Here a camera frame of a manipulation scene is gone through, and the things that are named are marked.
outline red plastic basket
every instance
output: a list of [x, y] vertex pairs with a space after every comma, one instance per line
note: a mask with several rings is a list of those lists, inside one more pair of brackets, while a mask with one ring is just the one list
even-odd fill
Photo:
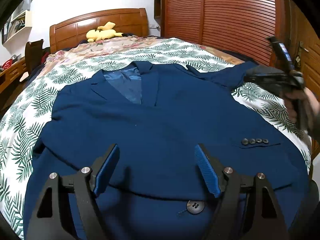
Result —
[[9, 59], [8, 61], [6, 61], [6, 62], [3, 64], [2, 68], [3, 68], [4, 70], [6, 70], [6, 69], [8, 69], [9, 67], [11, 67], [11, 65], [12, 65], [12, 59]]

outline blue gripper pad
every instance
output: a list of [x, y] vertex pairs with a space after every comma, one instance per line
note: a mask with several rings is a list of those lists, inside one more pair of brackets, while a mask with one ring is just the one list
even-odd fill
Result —
[[103, 163], [99, 173], [96, 176], [96, 185], [93, 193], [98, 197], [101, 193], [106, 191], [110, 178], [120, 158], [120, 150], [118, 145], [112, 149], [111, 153]]
[[195, 147], [195, 158], [209, 192], [213, 194], [215, 198], [220, 197], [221, 190], [219, 188], [218, 176], [199, 145]]

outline leaf-patterned bedspread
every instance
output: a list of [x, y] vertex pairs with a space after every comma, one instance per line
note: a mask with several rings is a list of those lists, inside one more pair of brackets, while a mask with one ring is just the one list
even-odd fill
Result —
[[[0, 211], [21, 239], [24, 195], [33, 171], [32, 148], [44, 124], [51, 120], [51, 110], [58, 91], [65, 85], [92, 77], [100, 69], [117, 70], [132, 61], [178, 63], [184, 67], [189, 64], [200, 72], [233, 67], [194, 44], [172, 38], [148, 48], [92, 57], [68, 66], [57, 65], [46, 75], [34, 80], [18, 96], [0, 122]], [[287, 136], [301, 151], [309, 170], [310, 138], [289, 121], [281, 99], [252, 83], [239, 87], [232, 95]]]

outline bed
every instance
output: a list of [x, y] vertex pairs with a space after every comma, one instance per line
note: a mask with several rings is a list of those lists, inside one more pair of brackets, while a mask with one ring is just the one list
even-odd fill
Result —
[[[77, 46], [88, 30], [107, 21], [117, 24], [116, 31], [137, 36]], [[42, 127], [51, 120], [54, 100], [65, 85], [90, 78], [100, 69], [121, 69], [132, 61], [178, 63], [184, 67], [188, 64], [200, 72], [219, 71], [242, 62], [213, 48], [177, 38], [140, 38], [143, 36], [148, 36], [144, 8], [90, 13], [50, 27], [52, 54], [45, 68], [18, 96], [0, 122], [0, 211], [21, 239], [24, 195], [33, 171], [32, 148]], [[75, 48], [62, 51], [65, 47]], [[234, 90], [232, 96], [287, 136], [300, 150], [309, 171], [311, 140], [289, 121], [281, 99], [251, 83]]]

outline metal pin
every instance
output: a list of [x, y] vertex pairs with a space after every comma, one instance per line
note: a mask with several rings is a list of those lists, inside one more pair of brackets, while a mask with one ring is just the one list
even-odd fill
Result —
[[259, 172], [257, 176], [259, 179], [264, 179], [266, 177], [262, 172]]
[[53, 172], [49, 175], [50, 179], [55, 179], [57, 177], [57, 173]]
[[227, 174], [231, 174], [231, 173], [233, 173], [233, 169], [230, 167], [226, 167], [226, 168], [224, 168], [224, 172]]
[[81, 169], [82, 173], [88, 173], [89, 171], [90, 171], [89, 167], [84, 167], [84, 168]]

